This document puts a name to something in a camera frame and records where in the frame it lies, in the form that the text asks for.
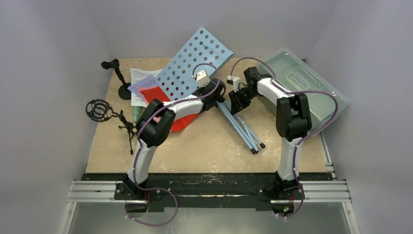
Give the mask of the blue music stand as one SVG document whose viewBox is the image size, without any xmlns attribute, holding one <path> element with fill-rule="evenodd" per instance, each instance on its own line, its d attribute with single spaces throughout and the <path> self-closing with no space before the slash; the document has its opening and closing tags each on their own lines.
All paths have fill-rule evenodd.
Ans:
<svg viewBox="0 0 413 234">
<path fill-rule="evenodd" d="M 203 108 L 217 107 L 251 153 L 256 154 L 265 144 L 238 114 L 231 114 L 232 105 L 223 95 L 225 84 L 215 78 L 233 55 L 206 28 L 200 27 L 155 76 L 155 82 L 171 102 L 205 95 Z"/>
</svg>

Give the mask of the lavender sheet music page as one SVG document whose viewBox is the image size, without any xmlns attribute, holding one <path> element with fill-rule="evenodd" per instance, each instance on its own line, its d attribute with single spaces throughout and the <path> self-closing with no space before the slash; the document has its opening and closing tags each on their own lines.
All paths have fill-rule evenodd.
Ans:
<svg viewBox="0 0 413 234">
<path fill-rule="evenodd" d="M 139 96 L 140 89 L 153 88 L 155 86 L 157 86 L 156 77 L 149 75 L 148 77 L 130 85 L 128 87 L 128 90 L 131 91 L 133 94 Z"/>
</svg>

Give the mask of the teal toy microphone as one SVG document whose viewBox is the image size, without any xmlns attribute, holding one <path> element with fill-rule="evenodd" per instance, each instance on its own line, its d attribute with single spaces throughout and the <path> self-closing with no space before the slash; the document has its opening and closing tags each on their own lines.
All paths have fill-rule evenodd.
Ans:
<svg viewBox="0 0 413 234">
<path fill-rule="evenodd" d="M 141 115 L 142 107 L 141 106 L 134 106 L 133 107 L 133 113 L 132 113 L 132 118 L 133 122 L 136 123 Z"/>
</svg>

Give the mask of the white sheet music page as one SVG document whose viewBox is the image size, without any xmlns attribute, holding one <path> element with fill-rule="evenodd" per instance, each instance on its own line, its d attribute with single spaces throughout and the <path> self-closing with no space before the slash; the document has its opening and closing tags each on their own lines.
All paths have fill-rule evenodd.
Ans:
<svg viewBox="0 0 413 234">
<path fill-rule="evenodd" d="M 147 104 L 140 97 L 136 96 L 135 94 L 131 94 L 131 106 L 146 107 Z"/>
<path fill-rule="evenodd" d="M 147 70 L 142 70 L 142 69 L 137 69 L 137 68 L 131 68 L 130 69 L 130 74 L 131 74 L 131 83 L 134 84 L 149 75 L 152 76 L 157 76 L 162 70 L 153 70 L 153 71 L 147 71 Z"/>
</svg>

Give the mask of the black tripod mic stand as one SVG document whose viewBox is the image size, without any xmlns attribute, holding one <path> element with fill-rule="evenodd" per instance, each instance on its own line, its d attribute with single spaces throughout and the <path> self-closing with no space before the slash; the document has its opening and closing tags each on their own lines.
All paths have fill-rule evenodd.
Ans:
<svg viewBox="0 0 413 234">
<path fill-rule="evenodd" d="M 86 115 L 89 119 L 94 122 L 107 122 L 112 118 L 119 119 L 122 125 L 119 125 L 119 129 L 126 129 L 128 136 L 129 136 L 129 145 L 130 145 L 130 154 L 133 154 L 132 149 L 132 138 L 137 134 L 135 131 L 135 125 L 127 121 L 125 116 L 123 115 L 123 110 L 120 112 L 115 112 L 113 107 L 105 100 L 102 99 L 93 99 L 86 104 L 85 107 Z"/>
</svg>

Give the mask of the pink sheet music page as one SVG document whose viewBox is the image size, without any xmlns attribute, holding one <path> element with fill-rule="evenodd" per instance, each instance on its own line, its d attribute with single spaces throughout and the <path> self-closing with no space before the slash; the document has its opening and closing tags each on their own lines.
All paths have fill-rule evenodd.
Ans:
<svg viewBox="0 0 413 234">
<path fill-rule="evenodd" d="M 158 86 L 157 83 L 156 83 L 156 79 L 155 78 L 150 78 L 150 77 L 147 77 L 143 80 L 138 81 L 136 83 L 136 85 L 137 85 L 136 89 L 138 89 L 138 88 L 153 88 L 153 87 Z"/>
</svg>

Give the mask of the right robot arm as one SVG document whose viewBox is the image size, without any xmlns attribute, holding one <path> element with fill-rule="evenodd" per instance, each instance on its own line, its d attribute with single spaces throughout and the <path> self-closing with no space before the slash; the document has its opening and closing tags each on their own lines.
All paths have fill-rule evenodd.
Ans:
<svg viewBox="0 0 413 234">
<path fill-rule="evenodd" d="M 239 77 L 227 77 L 227 82 L 233 87 L 229 93 L 230 113 L 234 115 L 245 109 L 257 96 L 267 98 L 276 106 L 276 130 L 282 138 L 282 149 L 273 191 L 277 197 L 286 198 L 299 187 L 300 144 L 312 128 L 308 98 L 305 94 L 291 94 L 268 74 L 260 74 L 255 67 L 247 68 L 244 76 L 245 85 Z"/>
</svg>

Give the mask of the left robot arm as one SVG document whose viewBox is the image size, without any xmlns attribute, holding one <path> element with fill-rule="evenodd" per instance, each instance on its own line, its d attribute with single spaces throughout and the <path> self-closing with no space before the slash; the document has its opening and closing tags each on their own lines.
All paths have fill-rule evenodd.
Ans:
<svg viewBox="0 0 413 234">
<path fill-rule="evenodd" d="M 157 148 L 168 138 L 173 123 L 183 117 L 208 111 L 222 99 L 224 89 L 224 83 L 213 78 L 205 87 L 186 98 L 170 102 L 151 101 L 149 110 L 137 122 L 137 149 L 132 167 L 127 172 L 131 182 L 126 187 L 126 193 L 132 199 L 140 199 L 145 191 L 150 191 L 144 183 L 149 176 L 151 161 Z"/>
</svg>

